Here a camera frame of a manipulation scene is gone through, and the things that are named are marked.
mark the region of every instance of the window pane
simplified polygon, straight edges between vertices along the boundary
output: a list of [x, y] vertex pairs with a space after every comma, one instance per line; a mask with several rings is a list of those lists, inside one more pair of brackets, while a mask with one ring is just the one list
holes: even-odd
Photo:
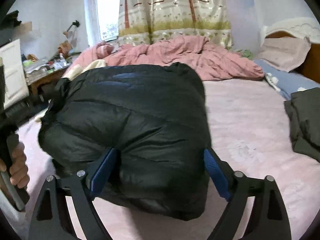
[[97, 0], [100, 36], [102, 40], [119, 34], [120, 0]]

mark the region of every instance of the bed sheet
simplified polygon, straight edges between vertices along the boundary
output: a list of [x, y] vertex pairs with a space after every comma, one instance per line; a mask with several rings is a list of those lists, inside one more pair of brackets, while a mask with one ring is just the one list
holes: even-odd
[[[247, 176], [276, 178], [289, 215], [292, 240], [298, 240], [320, 208], [320, 164], [291, 150], [283, 98], [265, 81], [232, 79], [204, 85], [213, 149], [234, 170]], [[31, 178], [29, 219], [43, 181], [54, 173], [50, 157], [37, 144], [39, 128], [40, 124], [31, 120], [19, 130]], [[77, 235], [85, 239], [71, 198], [67, 197], [67, 203]], [[227, 204], [211, 182], [205, 212], [188, 222], [130, 210], [99, 198], [93, 203], [114, 240], [206, 240]], [[244, 233], [252, 204], [253, 198], [249, 198], [234, 239]]]

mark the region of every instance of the blue pillow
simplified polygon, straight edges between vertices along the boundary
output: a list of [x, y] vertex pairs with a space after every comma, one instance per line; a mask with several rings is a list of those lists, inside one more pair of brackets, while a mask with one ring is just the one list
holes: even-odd
[[286, 71], [277, 70], [262, 59], [254, 60], [254, 62], [262, 68], [270, 86], [287, 100], [291, 100], [291, 93], [316, 87], [320, 88], [319, 83], [295, 71], [287, 73]]

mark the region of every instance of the silver bolt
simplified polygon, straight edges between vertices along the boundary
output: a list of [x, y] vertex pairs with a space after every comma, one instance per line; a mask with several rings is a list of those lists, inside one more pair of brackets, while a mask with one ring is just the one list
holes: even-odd
[[235, 171], [235, 176], [238, 178], [242, 178], [244, 174], [241, 171]]
[[50, 182], [50, 181], [53, 181], [53, 179], [54, 179], [54, 176], [49, 175], [46, 180], [47, 180], [47, 182]]
[[266, 179], [269, 180], [269, 181], [275, 181], [275, 178], [272, 177], [271, 175], [267, 175]]
[[85, 175], [85, 171], [78, 171], [77, 172], [77, 176], [78, 177], [82, 177], [82, 176], [84, 176]]

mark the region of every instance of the patterned curtain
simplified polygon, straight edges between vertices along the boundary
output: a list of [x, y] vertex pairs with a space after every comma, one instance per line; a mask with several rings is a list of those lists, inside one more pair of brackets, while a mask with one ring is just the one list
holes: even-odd
[[230, 48], [224, 0], [120, 0], [120, 45], [153, 44], [178, 35], [202, 35]]

